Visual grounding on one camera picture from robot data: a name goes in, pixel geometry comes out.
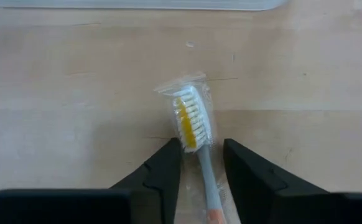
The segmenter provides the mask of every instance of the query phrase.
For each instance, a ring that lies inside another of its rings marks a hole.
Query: plastic wrapper
[[[216,123],[213,111],[213,101],[211,99],[210,88],[206,82],[206,75],[202,72],[194,73],[193,75],[184,76],[172,82],[161,85],[155,91],[163,94],[166,99],[166,105],[171,118],[176,136],[183,142],[188,141],[185,136],[179,132],[180,111],[175,107],[177,103],[176,94],[183,90],[185,86],[194,86],[198,91],[204,108],[208,115],[208,122],[210,124],[209,138],[209,152],[211,166],[215,175],[215,187],[218,195],[220,196],[221,206],[223,209],[223,216],[226,223],[240,223],[236,208],[231,196],[228,181],[226,179],[225,169],[222,158],[222,141],[220,142],[216,133]],[[197,140],[196,147],[200,147],[199,140]],[[194,212],[194,221],[197,223],[208,223],[209,212],[207,211],[207,203],[205,199],[205,184],[203,182],[202,167],[197,156],[196,149],[184,148],[183,153],[183,167],[182,179],[185,180],[184,184],[189,201],[189,207]]]

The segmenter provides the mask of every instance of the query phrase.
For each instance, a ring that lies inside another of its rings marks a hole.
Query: toothbrush
[[[207,219],[209,224],[225,224],[220,195],[211,166],[210,120],[205,104],[193,85],[186,85],[173,94],[177,127],[185,152],[196,152],[205,183]]]

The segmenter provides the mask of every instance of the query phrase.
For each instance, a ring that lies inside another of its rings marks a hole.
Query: toothbrush handle
[[[209,147],[202,146],[197,154],[205,182],[208,222],[209,224],[225,224],[220,195],[218,194],[217,183],[211,166]]]

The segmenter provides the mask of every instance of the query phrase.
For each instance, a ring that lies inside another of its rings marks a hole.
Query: wooden table
[[[326,190],[362,191],[362,0],[0,8],[0,189],[119,181],[174,136],[152,90],[194,71],[208,75],[220,139]],[[189,213],[185,202],[176,220]]]

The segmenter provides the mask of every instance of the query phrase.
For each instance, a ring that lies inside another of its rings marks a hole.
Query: wooden surface
[[[362,0],[0,9],[0,189],[116,183],[174,135],[152,90],[197,70],[220,139],[326,190],[362,191]],[[176,219],[189,213],[185,201]]]

